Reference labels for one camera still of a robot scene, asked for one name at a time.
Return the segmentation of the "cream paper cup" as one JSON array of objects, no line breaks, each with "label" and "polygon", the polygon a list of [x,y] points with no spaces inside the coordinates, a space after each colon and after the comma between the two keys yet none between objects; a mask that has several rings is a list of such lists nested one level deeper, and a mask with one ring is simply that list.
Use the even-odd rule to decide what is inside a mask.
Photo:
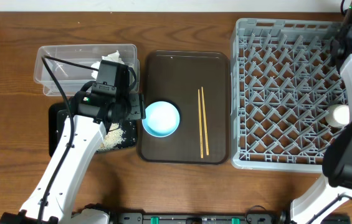
[{"label": "cream paper cup", "polygon": [[350,123],[350,109],[348,105],[331,105],[327,108],[326,122],[334,128],[342,128]]}]

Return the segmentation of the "white tissue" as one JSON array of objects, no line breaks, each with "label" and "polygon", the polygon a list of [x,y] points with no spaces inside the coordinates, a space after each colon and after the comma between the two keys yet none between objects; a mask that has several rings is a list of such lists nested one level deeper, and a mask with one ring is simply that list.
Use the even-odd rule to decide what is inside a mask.
[{"label": "white tissue", "polygon": [[125,62],[120,57],[119,51],[117,50],[116,52],[108,54],[107,56],[102,56],[102,59],[100,61],[96,61],[95,63],[93,63],[91,67],[99,69],[102,60],[109,61],[109,62],[116,62],[123,65],[125,64]]}]

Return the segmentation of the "wooden chopstick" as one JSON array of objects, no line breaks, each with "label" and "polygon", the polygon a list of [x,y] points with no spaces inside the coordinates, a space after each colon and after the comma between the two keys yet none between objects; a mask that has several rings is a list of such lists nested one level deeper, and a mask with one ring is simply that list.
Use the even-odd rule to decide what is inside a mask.
[{"label": "wooden chopstick", "polygon": [[198,118],[199,118],[200,156],[201,156],[201,159],[203,159],[203,158],[204,158],[204,150],[203,150],[202,109],[201,109],[201,94],[200,94],[200,89],[197,90],[197,98],[198,98]]},{"label": "wooden chopstick", "polygon": [[205,143],[206,143],[206,155],[209,155],[209,137],[207,131],[207,116],[206,116],[206,102],[204,97],[204,88],[201,87],[201,99],[202,99],[202,112],[203,112],[203,121],[204,121],[204,135],[205,135]]}]

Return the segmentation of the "rice grains pile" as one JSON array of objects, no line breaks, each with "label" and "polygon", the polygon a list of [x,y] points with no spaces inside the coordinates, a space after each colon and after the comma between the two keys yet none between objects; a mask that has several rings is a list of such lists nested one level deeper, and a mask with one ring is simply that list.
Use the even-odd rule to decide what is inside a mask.
[{"label": "rice grains pile", "polygon": [[99,152],[107,152],[118,148],[118,145],[125,142],[125,138],[123,137],[124,130],[121,128],[121,124],[112,123],[107,135],[105,136],[103,142],[100,147],[97,149],[97,153]]}]

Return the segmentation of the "light blue bowl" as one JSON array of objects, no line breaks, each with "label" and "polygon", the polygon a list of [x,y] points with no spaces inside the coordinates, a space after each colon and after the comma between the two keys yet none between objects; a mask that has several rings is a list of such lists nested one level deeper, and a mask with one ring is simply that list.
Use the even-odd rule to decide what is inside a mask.
[{"label": "light blue bowl", "polygon": [[157,101],[146,109],[146,118],[142,120],[144,130],[151,136],[165,138],[172,135],[180,124],[178,109],[167,101]]}]

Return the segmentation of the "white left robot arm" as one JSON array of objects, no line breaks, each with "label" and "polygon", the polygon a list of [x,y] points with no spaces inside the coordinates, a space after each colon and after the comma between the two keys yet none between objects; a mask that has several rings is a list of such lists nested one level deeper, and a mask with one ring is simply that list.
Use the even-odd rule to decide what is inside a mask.
[{"label": "white left robot arm", "polygon": [[79,91],[70,116],[37,187],[17,214],[3,213],[0,223],[109,223],[110,212],[91,207],[73,215],[75,198],[87,168],[113,123],[145,118],[142,94]]}]

